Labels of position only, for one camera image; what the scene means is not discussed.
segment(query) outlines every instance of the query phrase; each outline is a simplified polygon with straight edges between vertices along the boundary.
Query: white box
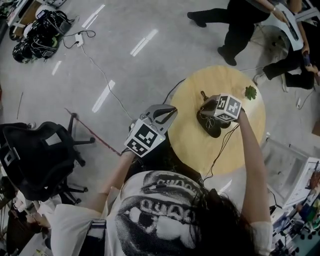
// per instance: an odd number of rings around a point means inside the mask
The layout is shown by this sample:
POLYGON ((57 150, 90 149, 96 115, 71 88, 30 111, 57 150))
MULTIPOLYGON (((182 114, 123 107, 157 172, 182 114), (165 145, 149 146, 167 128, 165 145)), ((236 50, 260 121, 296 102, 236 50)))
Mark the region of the white box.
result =
POLYGON ((141 119, 138 119, 124 145, 142 158, 165 140, 165 136, 159 134, 141 119))
POLYGON ((221 93, 216 106, 214 117, 223 121, 231 122, 238 119, 242 103, 230 94, 221 93))

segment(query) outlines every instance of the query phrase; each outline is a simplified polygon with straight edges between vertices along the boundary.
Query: power strip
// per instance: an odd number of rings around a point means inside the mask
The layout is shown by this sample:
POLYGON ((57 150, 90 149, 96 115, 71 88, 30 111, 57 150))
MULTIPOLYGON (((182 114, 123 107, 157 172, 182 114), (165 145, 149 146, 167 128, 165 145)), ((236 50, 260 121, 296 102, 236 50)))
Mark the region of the power strip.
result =
POLYGON ((84 38, 82 37, 81 32, 75 34, 75 41, 77 42, 78 47, 84 45, 84 38))

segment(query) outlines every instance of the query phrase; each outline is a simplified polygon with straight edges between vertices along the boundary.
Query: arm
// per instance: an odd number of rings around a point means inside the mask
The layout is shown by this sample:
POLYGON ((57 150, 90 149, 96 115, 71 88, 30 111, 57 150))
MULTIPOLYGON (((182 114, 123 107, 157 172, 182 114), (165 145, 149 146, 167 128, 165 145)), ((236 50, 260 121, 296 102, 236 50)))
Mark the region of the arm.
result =
POLYGON ((239 124, 246 168, 246 186, 242 214, 249 223, 271 222, 268 203, 267 169, 260 146, 244 111, 240 112, 239 124))
POLYGON ((302 54, 304 52, 308 52, 308 54, 310 53, 310 48, 309 48, 309 42, 308 42, 308 39, 307 39, 307 35, 306 35, 306 32, 305 32, 305 29, 304 27, 302 26, 302 23, 301 22, 298 22, 298 27, 299 27, 299 30, 300 30, 300 33, 301 33, 301 36, 302 36, 302 39, 303 39, 303 48, 302 48, 302 54))
POLYGON ((277 9, 272 3, 270 3, 268 0, 255 0, 259 4, 263 5, 265 8, 267 8, 279 21, 286 23, 289 25, 289 22, 287 21, 286 16, 283 14, 283 12, 279 9, 277 9))
POLYGON ((34 205, 34 208, 38 211, 39 208, 40 208, 40 204, 38 201, 32 201, 33 205, 34 205))
POLYGON ((302 10, 302 0, 290 0, 289 9, 293 13, 298 13, 302 10))
POLYGON ((131 151, 122 154, 112 176, 104 182, 100 193, 85 206, 86 208, 95 210, 99 213, 104 211, 111 187, 115 187, 119 190, 121 189, 134 157, 135 154, 131 151))

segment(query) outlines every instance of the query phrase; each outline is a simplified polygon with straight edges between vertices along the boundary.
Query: helmet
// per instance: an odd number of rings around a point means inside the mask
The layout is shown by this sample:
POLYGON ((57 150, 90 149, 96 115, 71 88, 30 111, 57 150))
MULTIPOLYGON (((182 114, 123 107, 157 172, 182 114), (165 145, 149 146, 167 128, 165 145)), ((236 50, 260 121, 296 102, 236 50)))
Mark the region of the helmet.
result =
POLYGON ((40 17, 42 17, 42 15, 44 15, 46 12, 44 11, 48 11, 48 12, 54 12, 56 9, 52 6, 49 6, 49 5, 41 5, 35 12, 35 18, 36 19, 39 19, 40 17))
POLYGON ((74 20, 69 20, 67 15, 60 11, 46 11, 43 17, 43 25, 51 35, 64 35, 71 27, 74 20))
POLYGON ((20 63, 28 63, 33 59, 30 41, 24 40, 18 43, 12 51, 13 58, 20 63))
POLYGON ((49 34, 48 31, 46 30, 46 28, 44 27, 42 21, 39 19, 32 22, 31 27, 28 24, 23 31, 23 35, 26 38, 33 38, 38 34, 41 34, 41 35, 48 35, 49 34))
POLYGON ((58 49, 58 41, 53 37, 46 37, 42 34, 38 34, 33 38, 33 42, 31 44, 31 51, 33 55, 40 59, 50 58, 58 49))

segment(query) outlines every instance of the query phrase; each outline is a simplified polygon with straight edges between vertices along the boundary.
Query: white cable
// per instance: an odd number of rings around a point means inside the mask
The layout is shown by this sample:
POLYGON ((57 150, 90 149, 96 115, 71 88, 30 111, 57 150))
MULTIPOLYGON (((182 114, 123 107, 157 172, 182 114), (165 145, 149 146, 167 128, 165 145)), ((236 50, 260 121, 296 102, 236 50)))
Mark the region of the white cable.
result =
POLYGON ((244 69, 244 70, 239 70, 240 72, 243 72, 243 71, 250 71, 250 70, 257 70, 257 69, 263 69, 264 66, 258 66, 258 67, 255 67, 255 68, 251 68, 251 69, 244 69))
POLYGON ((81 45, 81 48, 82 48, 82 51, 83 51, 84 55, 87 56, 87 57, 90 59, 90 61, 92 62, 92 64, 95 65, 95 66, 101 71, 101 73, 103 74, 104 79, 105 79, 105 81, 106 81, 106 84, 108 85, 108 88, 109 88, 110 93, 112 93, 112 95, 113 95, 113 96, 117 99, 117 101, 120 103, 120 106, 122 107, 122 109, 124 110, 124 112, 127 114, 127 116, 128 116, 131 120, 133 120, 133 118, 129 115, 128 111, 125 109, 125 107, 124 107, 124 105, 122 104, 122 102, 120 101, 120 99, 118 99, 118 97, 117 97, 117 96, 113 93, 113 91, 111 90, 110 85, 109 85, 109 81, 108 81, 108 79, 107 79, 107 76, 106 76, 105 72, 103 72, 102 69, 95 63, 95 61, 94 61, 88 54, 86 54, 83 45, 81 45))

